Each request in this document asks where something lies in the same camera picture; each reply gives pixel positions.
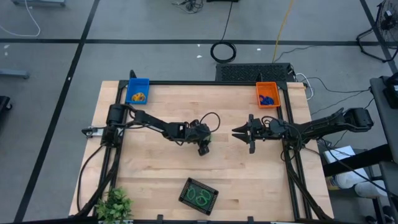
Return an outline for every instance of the black floor stripe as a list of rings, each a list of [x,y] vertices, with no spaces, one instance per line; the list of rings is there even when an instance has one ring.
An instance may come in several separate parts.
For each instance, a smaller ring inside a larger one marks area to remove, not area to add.
[[[87,35],[88,35],[89,30],[90,30],[91,23],[93,22],[93,18],[94,18],[94,15],[95,15],[95,12],[97,10],[99,2],[100,2],[100,0],[95,0],[94,3],[93,3],[93,6],[91,8],[90,15],[88,16],[88,20],[87,20],[86,26],[85,26],[85,28],[83,30],[82,35],[81,35],[81,39],[80,39],[79,45],[78,45],[78,47],[76,49],[75,56],[73,57],[72,63],[71,63],[70,68],[69,68],[68,75],[67,75],[67,77],[65,79],[65,83],[63,84],[62,91],[61,91],[60,97],[58,99],[57,105],[55,107],[54,114],[53,114],[53,116],[51,118],[51,122],[50,122],[49,128],[48,128],[48,130],[47,130],[47,132],[45,134],[45,137],[44,137],[43,145],[40,148],[39,155],[37,157],[37,160],[36,160],[35,166],[33,168],[32,174],[30,175],[30,179],[29,179],[29,182],[28,182],[27,187],[25,189],[24,196],[22,197],[21,203],[19,204],[19,208],[18,208],[18,211],[16,213],[14,222],[22,222],[24,217],[25,217],[25,213],[26,213],[27,207],[29,205],[30,198],[32,197],[32,194],[33,194],[33,191],[35,189],[35,185],[36,185],[37,179],[39,178],[40,171],[42,169],[45,157],[47,155],[47,151],[49,149],[49,146],[50,146],[50,143],[51,143],[51,139],[52,139],[52,136],[53,136],[54,131],[55,131],[55,127],[57,126],[58,119],[60,117],[63,104],[64,104],[65,99],[67,97],[67,93],[68,93],[70,84],[72,82],[73,75],[75,74],[76,66],[78,65],[78,62],[79,62],[79,59],[80,59],[81,51],[83,50],[83,46],[85,44],[85,40],[87,39]]]
[[[366,17],[368,18],[371,26],[373,27],[375,21],[373,19],[372,13],[369,10],[368,5],[366,4],[366,1],[365,0],[360,0],[360,1],[361,1],[361,5],[362,5],[362,7],[363,7],[363,9],[365,11]],[[379,30],[377,28],[373,27],[373,32],[374,32],[374,35],[376,35],[377,40],[380,43],[384,43],[384,39],[381,37],[381,34],[380,34]],[[390,51],[388,51],[388,48],[385,45],[381,45],[381,49],[382,49],[383,54],[386,57],[386,59],[391,59],[391,54],[390,54]],[[397,69],[395,61],[390,61],[390,62],[388,62],[388,64],[389,64],[390,69],[391,69],[391,71],[393,73],[398,72],[398,69]]]
[[[87,39],[86,44],[214,44],[220,40],[123,40],[123,39]],[[226,40],[241,45],[275,45],[276,40]],[[78,44],[80,39],[0,39],[0,43],[22,44]],[[317,45],[317,46],[357,46],[356,41],[330,40],[280,40],[279,45]],[[377,41],[364,41],[364,46],[380,45]]]

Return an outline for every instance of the blue plastic bin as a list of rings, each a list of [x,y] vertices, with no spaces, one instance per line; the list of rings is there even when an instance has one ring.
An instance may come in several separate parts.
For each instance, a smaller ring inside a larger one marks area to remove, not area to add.
[[[136,93],[145,94],[144,101],[132,101],[131,97]],[[126,103],[131,104],[147,104],[149,93],[149,79],[148,78],[130,78],[129,86],[127,87]]]

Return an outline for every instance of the wooden tabletop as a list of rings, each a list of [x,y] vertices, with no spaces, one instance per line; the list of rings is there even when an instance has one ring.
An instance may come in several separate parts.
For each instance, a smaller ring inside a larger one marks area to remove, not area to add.
[[[104,126],[108,108],[116,98],[118,82],[102,83],[93,118],[93,126]],[[288,83],[295,123],[311,120],[302,83]],[[178,146],[150,129],[126,130],[119,165],[117,187],[134,201],[133,219],[293,221],[292,204],[284,162],[280,159],[281,141],[257,141],[256,153],[232,137],[232,129],[242,126],[249,114],[277,117],[276,109],[259,109],[255,86],[151,85],[148,103],[134,105],[166,122],[191,122],[214,111],[221,118],[219,130],[212,133],[210,153],[200,157],[198,146]],[[284,118],[284,97],[280,92]],[[214,129],[215,116],[204,122]],[[99,137],[87,141],[83,162],[98,148]],[[315,141],[307,147],[318,150]],[[104,150],[87,165],[81,187],[81,205],[98,186]],[[307,189],[319,206],[333,216],[319,155],[301,151]],[[196,179],[220,192],[210,216],[178,201],[187,178]],[[303,206],[299,203],[302,217]],[[76,192],[70,209],[75,214]]]

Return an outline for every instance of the orange bin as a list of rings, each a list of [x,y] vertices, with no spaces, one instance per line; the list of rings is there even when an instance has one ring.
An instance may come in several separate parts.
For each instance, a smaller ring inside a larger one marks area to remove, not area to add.
[[[257,82],[256,91],[257,91],[257,102],[260,108],[266,109],[266,108],[276,108],[280,106],[279,91],[276,82]],[[267,96],[271,97],[274,100],[274,104],[261,105],[260,95],[262,95],[263,97]]]

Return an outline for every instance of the potted plant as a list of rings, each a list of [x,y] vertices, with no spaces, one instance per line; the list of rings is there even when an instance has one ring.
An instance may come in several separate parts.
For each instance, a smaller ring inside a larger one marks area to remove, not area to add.
[[[131,217],[132,200],[126,197],[123,189],[111,189],[105,195],[108,196],[106,201],[99,199],[95,205],[98,219],[104,218],[105,224],[111,224],[115,221],[123,223],[123,220]]]

